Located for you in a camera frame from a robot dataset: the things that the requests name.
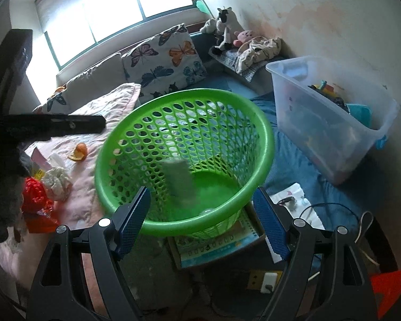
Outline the red snack bag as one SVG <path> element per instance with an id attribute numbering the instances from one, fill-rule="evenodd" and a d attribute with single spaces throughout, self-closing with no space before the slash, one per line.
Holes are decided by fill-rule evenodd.
<path id="1" fill-rule="evenodd" d="M 25 178 L 21 212 L 27 230 L 33 234 L 52 233 L 61 224 L 54 213 L 54 202 L 48 198 L 43 184 Z"/>

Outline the white tissue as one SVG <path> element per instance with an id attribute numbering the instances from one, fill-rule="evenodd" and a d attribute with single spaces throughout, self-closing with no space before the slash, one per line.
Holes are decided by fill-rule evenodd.
<path id="1" fill-rule="evenodd" d="M 48 198 L 52 201 L 64 202 L 71 193 L 72 179 L 63 159 L 53 153 L 48 158 L 50 168 L 41 179 Z"/>

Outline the white blue milk carton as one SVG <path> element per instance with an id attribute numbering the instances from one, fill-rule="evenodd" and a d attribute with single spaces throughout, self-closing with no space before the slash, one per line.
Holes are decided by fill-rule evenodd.
<path id="1" fill-rule="evenodd" d="M 185 159 L 173 157 L 161 163 L 169 195 L 174 204 L 190 208 L 196 203 L 195 184 Z"/>

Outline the pink snack bag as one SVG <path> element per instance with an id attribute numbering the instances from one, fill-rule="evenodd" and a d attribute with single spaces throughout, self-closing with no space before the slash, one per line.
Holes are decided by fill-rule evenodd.
<path id="1" fill-rule="evenodd" d="M 52 168 L 51 164 L 42 155 L 37 147 L 35 147 L 32 151 L 31 161 L 33 163 L 34 170 L 49 171 Z"/>

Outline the white power strip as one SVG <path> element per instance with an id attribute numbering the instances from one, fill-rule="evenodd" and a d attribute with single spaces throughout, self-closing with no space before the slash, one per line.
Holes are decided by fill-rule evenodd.
<path id="1" fill-rule="evenodd" d="M 264 278 L 261 284 L 261 293 L 271 294 L 274 292 L 275 287 L 277 285 L 278 273 L 268 272 L 264 274 Z"/>

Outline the butterfly cushion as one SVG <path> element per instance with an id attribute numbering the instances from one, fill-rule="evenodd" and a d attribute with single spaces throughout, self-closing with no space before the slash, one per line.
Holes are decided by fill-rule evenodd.
<path id="1" fill-rule="evenodd" d="M 57 92 L 51 96 L 46 103 L 36 107 L 33 114 L 69 114 L 70 104 L 66 95 L 66 90 Z"/>
<path id="2" fill-rule="evenodd" d="M 141 85 L 142 104 L 186 89 L 208 73 L 185 24 L 144 40 L 122 56 L 126 78 Z"/>

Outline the white plain cushion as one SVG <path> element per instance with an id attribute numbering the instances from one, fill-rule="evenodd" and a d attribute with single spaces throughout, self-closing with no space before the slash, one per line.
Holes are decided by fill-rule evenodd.
<path id="1" fill-rule="evenodd" d="M 124 65 L 120 53 L 115 53 L 72 78 L 62 92 L 66 111 L 72 113 L 121 84 L 126 83 Z"/>

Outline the pink quilt on bed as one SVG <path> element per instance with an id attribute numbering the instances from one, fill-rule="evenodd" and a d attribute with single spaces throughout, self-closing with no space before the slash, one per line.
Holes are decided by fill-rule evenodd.
<path id="1" fill-rule="evenodd" d="M 65 202 L 54 204 L 54 213 L 60 223 L 72 230 L 87 228 L 103 216 L 94 182 L 96 159 L 109 133 L 139 105 L 140 91 L 141 85 L 124 83 L 75 111 L 76 114 L 104 116 L 106 129 L 101 134 L 52 138 L 50 141 L 33 143 L 27 149 L 31 154 L 37 147 L 45 157 L 57 153 L 65 162 L 73 186 Z M 87 145 L 88 155 L 82 162 L 73 162 L 68 156 L 78 143 Z M 0 265 L 19 285 L 30 289 L 51 235 L 30 233 L 21 217 L 16 223 L 16 230 L 21 234 L 20 242 L 14 240 L 15 235 L 10 228 L 9 238 L 0 243 Z"/>

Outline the clear plastic storage box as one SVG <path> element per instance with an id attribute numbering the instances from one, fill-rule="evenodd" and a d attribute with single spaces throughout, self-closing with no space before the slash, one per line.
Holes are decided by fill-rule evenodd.
<path id="1" fill-rule="evenodd" d="M 270 62 L 277 126 L 334 185 L 343 183 L 373 147 L 381 149 L 400 110 L 380 86 L 321 56 Z M 370 112 L 365 126 L 313 86 L 328 84 L 344 104 Z"/>

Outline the butterfly cushion right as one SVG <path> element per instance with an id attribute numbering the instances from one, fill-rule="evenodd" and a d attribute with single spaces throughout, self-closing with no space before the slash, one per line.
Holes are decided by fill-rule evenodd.
<path id="1" fill-rule="evenodd" d="M 141 85 L 142 104 L 186 89 L 208 73 L 185 24 L 144 40 L 122 56 L 126 78 Z"/>

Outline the green plastic basket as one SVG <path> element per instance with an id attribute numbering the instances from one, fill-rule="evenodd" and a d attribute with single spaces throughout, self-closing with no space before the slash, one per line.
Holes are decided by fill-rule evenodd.
<path id="1" fill-rule="evenodd" d="M 145 235 L 207 239 L 237 222 L 272 167 L 272 125 L 252 101 L 220 89 L 191 89 L 149 101 L 108 134 L 95 166 L 95 188 L 108 214 L 151 193 Z M 163 166 L 183 159 L 195 188 L 188 207 L 173 204 Z"/>

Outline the white plush toy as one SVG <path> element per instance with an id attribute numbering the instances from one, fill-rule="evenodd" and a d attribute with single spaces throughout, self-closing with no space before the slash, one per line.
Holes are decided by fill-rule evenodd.
<path id="1" fill-rule="evenodd" d="M 209 19 L 205 22 L 204 26 L 200 28 L 200 32 L 204 34 L 214 34 L 217 30 L 217 20 Z"/>

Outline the cow plush toy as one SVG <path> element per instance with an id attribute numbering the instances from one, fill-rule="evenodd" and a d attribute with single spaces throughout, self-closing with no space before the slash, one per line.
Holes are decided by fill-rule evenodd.
<path id="1" fill-rule="evenodd" d="M 232 49 L 237 35 L 243 32 L 242 25 L 237 20 L 237 15 L 233 12 L 232 7 L 224 9 L 218 8 L 219 16 L 217 19 L 217 33 L 223 39 L 218 46 L 211 49 L 212 54 L 221 55 L 224 51 Z"/>

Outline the crumpled beige cloth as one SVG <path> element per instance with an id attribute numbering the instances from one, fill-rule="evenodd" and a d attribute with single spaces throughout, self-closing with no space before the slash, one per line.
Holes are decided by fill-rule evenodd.
<path id="1" fill-rule="evenodd" d="M 266 39 L 257 36 L 245 42 L 237 51 L 238 56 L 234 66 L 236 73 L 241 74 L 253 64 L 273 59 L 280 54 L 281 48 L 281 38 Z"/>

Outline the window with green frame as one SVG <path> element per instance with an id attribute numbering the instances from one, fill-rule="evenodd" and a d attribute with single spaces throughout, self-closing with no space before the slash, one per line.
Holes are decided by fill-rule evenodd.
<path id="1" fill-rule="evenodd" d="M 36 0 L 35 4 L 59 70 L 133 26 L 194 6 L 192 0 Z"/>

